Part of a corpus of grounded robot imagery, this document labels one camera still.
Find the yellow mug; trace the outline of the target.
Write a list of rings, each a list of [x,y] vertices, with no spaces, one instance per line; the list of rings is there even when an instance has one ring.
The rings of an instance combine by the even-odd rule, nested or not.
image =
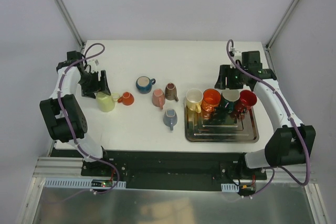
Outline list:
[[[199,89],[190,89],[186,93],[186,106],[189,110],[201,113],[203,93]]]

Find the pale yellow-green mug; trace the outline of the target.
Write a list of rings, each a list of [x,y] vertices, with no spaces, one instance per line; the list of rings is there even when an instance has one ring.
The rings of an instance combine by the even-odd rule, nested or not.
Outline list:
[[[98,108],[102,112],[111,112],[116,105],[117,100],[121,97],[118,93],[112,93],[111,95],[107,95],[103,92],[98,92],[96,94],[96,102],[98,104]]]

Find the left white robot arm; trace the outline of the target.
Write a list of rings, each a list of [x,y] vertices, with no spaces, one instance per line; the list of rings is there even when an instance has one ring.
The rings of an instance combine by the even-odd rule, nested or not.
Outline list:
[[[106,95],[111,92],[106,72],[86,72],[83,61],[84,55],[80,52],[67,52],[67,60],[60,62],[56,68],[58,79],[52,95],[41,101],[39,107],[50,137],[74,147],[85,162],[94,162],[94,172],[106,176],[110,173],[111,164],[103,147],[87,134],[87,120],[75,94],[78,85],[86,98],[94,99],[99,92]]]

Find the bright orange mug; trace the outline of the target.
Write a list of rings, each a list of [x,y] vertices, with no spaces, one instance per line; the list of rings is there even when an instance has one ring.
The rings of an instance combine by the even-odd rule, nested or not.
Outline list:
[[[221,102],[221,94],[215,89],[207,89],[203,93],[201,108],[206,112],[214,112]]]

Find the grey-blue mug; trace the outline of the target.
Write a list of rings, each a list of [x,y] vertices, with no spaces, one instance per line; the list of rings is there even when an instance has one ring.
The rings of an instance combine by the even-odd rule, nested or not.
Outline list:
[[[167,109],[163,116],[163,123],[169,127],[171,131],[174,130],[174,126],[177,124],[177,114],[174,109]]]

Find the red mug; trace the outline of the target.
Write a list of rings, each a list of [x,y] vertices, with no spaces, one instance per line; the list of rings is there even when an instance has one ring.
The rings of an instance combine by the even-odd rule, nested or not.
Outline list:
[[[250,90],[243,90],[240,92],[240,97],[235,104],[235,111],[238,113],[245,113],[257,103],[257,96]]]

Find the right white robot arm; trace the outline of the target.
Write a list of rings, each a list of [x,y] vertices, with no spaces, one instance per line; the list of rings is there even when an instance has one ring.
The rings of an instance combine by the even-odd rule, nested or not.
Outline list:
[[[216,89],[238,90],[248,86],[264,106],[270,118],[273,135],[259,151],[246,153],[245,161],[236,166],[236,173],[248,179],[255,168],[304,164],[310,157],[316,131],[305,125],[293,112],[281,93],[275,73],[260,61],[259,51],[242,52],[231,64],[220,65]]]

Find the dark green mug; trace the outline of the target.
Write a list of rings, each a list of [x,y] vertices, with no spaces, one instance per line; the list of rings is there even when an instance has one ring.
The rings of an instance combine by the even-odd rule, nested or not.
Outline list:
[[[240,92],[238,90],[225,89],[221,92],[221,101],[219,103],[219,108],[225,112],[232,113],[235,104],[240,98]]]

